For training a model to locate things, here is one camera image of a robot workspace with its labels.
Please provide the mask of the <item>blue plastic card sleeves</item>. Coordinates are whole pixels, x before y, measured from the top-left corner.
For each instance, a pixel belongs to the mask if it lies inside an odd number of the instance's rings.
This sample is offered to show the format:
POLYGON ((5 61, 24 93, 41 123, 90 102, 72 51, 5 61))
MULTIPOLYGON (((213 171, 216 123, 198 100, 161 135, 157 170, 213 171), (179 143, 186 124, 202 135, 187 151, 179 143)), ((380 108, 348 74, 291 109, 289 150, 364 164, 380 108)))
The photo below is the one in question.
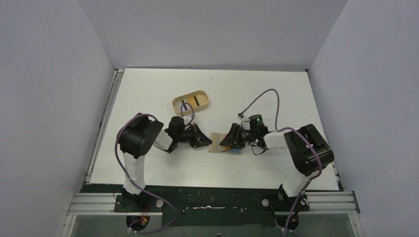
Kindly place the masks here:
POLYGON ((242 151, 242 149, 230 148, 229 150, 226 150, 225 153, 230 155, 241 155, 242 151))

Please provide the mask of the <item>beige card holder wallet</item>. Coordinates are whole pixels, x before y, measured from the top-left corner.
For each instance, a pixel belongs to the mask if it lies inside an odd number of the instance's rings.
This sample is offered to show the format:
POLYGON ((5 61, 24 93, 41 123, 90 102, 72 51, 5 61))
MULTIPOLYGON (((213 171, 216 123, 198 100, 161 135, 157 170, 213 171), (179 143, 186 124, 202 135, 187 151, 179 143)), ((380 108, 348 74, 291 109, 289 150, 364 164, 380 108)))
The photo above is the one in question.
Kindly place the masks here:
POLYGON ((227 134, 224 133, 210 133, 210 139, 212 140, 212 144, 209 145, 209 152, 210 153, 219 153, 219 154, 226 154, 225 151, 229 150, 232 147, 225 147, 220 146, 220 141, 226 136, 227 134))

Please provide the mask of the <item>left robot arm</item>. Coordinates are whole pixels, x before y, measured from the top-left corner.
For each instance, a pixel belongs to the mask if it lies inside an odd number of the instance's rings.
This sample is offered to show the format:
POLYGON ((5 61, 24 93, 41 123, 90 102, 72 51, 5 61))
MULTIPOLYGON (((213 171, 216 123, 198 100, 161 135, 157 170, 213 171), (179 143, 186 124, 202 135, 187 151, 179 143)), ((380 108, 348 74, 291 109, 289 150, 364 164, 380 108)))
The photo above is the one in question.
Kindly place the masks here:
POLYGON ((114 149, 116 156, 118 151, 123 153, 124 162, 119 158, 117 161, 125 173, 124 193, 139 196, 145 191, 145 156, 152 147, 170 154, 179 143, 188 143, 192 148, 212 144, 196 124, 188 124, 183 117, 173 116, 168 128, 163 126, 153 115, 138 113, 117 133, 114 149))

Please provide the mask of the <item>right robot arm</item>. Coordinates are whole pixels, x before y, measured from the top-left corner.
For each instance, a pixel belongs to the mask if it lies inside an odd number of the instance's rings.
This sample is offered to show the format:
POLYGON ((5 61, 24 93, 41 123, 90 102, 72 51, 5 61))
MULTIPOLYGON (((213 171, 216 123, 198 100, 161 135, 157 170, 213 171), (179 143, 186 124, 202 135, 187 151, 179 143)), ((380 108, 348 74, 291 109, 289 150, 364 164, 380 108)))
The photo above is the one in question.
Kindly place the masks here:
POLYGON ((250 116, 248 122, 248 127, 233 123, 219 144, 237 149, 253 145, 263 151, 288 149, 292 162, 288 178, 279 186, 283 198, 298 196, 335 159, 331 147, 313 124, 298 130, 286 127, 270 131, 260 114, 250 116))

